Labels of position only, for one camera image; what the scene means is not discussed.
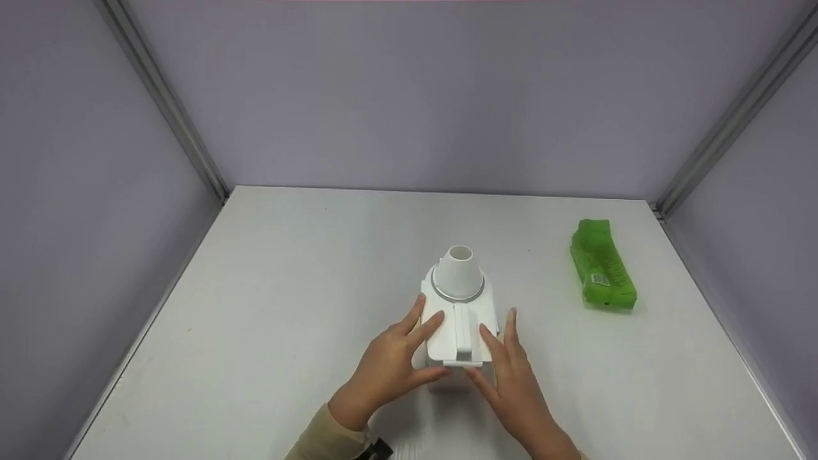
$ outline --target purple wall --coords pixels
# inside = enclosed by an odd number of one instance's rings
[[[0,68],[0,458],[59,458],[218,207],[93,2],[3,2]]]
[[[655,199],[806,3],[133,8],[231,185]]]
[[[818,52],[670,219],[713,310],[818,458]]]

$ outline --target green plastic container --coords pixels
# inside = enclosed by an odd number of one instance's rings
[[[582,298],[607,309],[633,309],[636,288],[619,258],[608,220],[583,219],[571,237],[571,256],[582,282]]]

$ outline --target white table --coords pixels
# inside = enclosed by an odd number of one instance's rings
[[[587,309],[569,241],[610,219],[639,291]],[[798,458],[643,201],[238,187],[75,460],[283,458],[454,244],[492,277],[557,421],[592,459]],[[407,458],[522,458],[475,395],[372,422]]]

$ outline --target sticker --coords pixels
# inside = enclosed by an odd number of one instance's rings
[[[605,275],[600,273],[591,273],[591,282],[594,284],[601,284],[602,286],[610,287],[611,283],[608,282],[608,278]]]

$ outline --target finger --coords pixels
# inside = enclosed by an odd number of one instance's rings
[[[500,395],[497,393],[497,388],[494,388],[494,385],[480,372],[480,369],[464,368],[464,371],[480,394],[488,401],[488,405],[497,410],[500,407]]]
[[[492,334],[485,324],[480,323],[480,336],[488,347],[488,352],[492,354],[495,372],[504,372],[509,365],[509,355],[505,346]]]
[[[417,299],[415,299],[415,304],[412,305],[409,313],[407,313],[406,317],[404,317],[399,323],[393,325],[390,329],[397,332],[401,336],[405,336],[412,329],[415,328],[418,320],[420,319],[420,315],[423,313],[423,306],[426,304],[426,295],[421,292]]]
[[[517,309],[511,309],[506,316],[506,331],[503,332],[503,343],[511,358],[525,357],[525,350],[519,344],[517,335]]]
[[[409,377],[409,385],[414,390],[418,386],[426,385],[433,381],[444,378],[452,373],[449,368],[423,368],[416,369]]]
[[[438,330],[441,324],[443,324],[443,319],[445,319],[446,314],[443,310],[438,311],[437,313],[432,315],[432,318],[429,318],[429,321],[424,322],[417,329],[409,333],[407,339],[409,340],[409,346],[413,350],[417,350],[417,347],[420,346],[424,342],[424,340],[428,340],[435,331]]]
[[[506,331],[503,332],[503,343],[519,343],[517,339],[517,309],[509,310],[506,315]]]

